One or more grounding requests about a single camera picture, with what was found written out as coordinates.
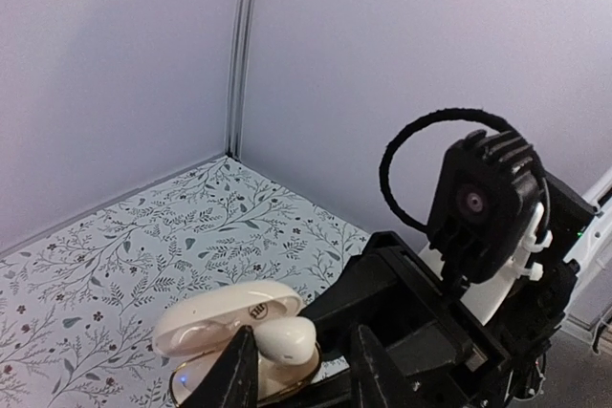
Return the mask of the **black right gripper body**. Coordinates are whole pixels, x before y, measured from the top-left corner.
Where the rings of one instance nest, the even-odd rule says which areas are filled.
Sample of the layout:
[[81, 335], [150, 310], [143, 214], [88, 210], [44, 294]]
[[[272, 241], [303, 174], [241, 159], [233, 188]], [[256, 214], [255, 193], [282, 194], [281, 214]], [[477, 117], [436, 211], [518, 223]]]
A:
[[325, 360], [353, 363], [350, 332], [368, 327], [423, 407], [505, 404], [508, 352], [393, 231], [373, 234], [305, 315]]

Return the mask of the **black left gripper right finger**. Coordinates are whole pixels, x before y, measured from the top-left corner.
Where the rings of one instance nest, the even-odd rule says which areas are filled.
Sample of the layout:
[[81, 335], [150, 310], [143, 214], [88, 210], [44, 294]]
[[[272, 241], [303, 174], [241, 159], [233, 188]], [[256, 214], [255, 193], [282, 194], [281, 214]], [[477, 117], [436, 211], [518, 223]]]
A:
[[349, 364], [352, 407], [416, 406], [416, 397], [400, 369], [365, 325], [351, 331]]

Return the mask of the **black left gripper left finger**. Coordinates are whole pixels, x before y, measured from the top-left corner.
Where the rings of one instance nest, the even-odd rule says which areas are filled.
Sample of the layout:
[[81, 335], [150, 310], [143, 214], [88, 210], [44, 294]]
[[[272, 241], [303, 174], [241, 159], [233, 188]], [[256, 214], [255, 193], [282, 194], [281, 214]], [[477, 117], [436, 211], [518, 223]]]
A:
[[258, 350], [251, 326], [242, 326], [184, 401], [185, 408], [255, 408]]

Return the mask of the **white wireless earbud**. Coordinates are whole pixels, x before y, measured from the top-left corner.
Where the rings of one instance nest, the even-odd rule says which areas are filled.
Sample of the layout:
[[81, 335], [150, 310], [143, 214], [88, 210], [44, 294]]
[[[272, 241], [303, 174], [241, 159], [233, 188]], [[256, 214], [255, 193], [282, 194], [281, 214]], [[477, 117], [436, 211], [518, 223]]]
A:
[[259, 353], [281, 365], [305, 364], [315, 352], [317, 333], [304, 317], [283, 317], [257, 326], [253, 336]]

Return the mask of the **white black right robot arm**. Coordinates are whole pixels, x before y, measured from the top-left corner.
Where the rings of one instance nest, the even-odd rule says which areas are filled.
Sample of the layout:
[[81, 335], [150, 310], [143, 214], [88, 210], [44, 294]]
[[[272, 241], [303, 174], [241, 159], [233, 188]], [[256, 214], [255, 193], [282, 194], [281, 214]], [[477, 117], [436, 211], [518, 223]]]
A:
[[295, 406], [502, 407], [523, 394], [578, 283], [577, 233], [595, 216], [563, 182], [553, 188], [564, 239], [535, 250], [533, 171], [445, 167], [426, 225], [441, 269], [396, 233], [374, 233], [303, 313], [323, 358], [348, 367]]

